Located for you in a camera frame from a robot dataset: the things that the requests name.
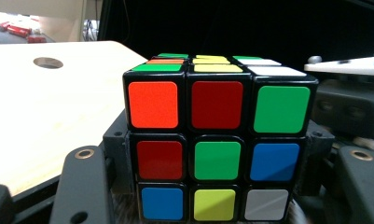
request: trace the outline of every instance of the green sticker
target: green sticker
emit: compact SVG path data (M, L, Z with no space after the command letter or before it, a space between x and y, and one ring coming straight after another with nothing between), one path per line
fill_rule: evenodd
M251 60L260 60L262 58L259 57L253 57L253 56L233 56L234 59L240 60L240 59L251 59Z
M257 133L300 132L310 95L306 87L262 87L257 96L254 130Z
M239 173L238 142L199 142L195 146L195 177L200 180L233 180Z
M175 53L160 53L158 56L166 58L187 58L187 54L175 54Z
M135 72L178 72L181 69L181 64L166 64L166 63L143 63L134 67L132 71Z

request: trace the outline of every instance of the yellow sticker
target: yellow sticker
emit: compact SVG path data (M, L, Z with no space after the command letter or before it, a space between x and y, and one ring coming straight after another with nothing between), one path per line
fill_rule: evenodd
M235 198L233 189L198 189L195 192L193 217L197 221L231 221Z
M227 58L224 57L224 56L214 56L214 55L196 55L196 58L201 58L201 59L217 59L217 60L227 61Z
M195 64L195 72L240 73L242 69L235 64Z
M193 59L193 63L230 63L227 59Z

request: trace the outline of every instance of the blue sticker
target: blue sticker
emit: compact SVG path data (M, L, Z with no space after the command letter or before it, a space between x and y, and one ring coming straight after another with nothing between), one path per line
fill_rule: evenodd
M289 181L294 175L298 144L257 144L250 178L254 181Z
M181 189L142 189L143 216L152 220L181 220L184 199Z

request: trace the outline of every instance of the dark background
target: dark background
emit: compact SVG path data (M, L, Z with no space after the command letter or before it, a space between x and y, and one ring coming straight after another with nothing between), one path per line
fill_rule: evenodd
M313 55L373 56L374 10L343 0L104 0L99 39L146 58L249 55L302 70Z

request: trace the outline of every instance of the brass insert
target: brass insert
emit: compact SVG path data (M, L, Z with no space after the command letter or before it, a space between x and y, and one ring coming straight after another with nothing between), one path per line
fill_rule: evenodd
M350 154L352 154L352 156L356 157L358 160L361 160L361 161L373 161L373 157L369 155L369 153L366 153L365 151L352 150Z
M94 154L93 149L82 149L76 153L76 158L80 160L85 160Z

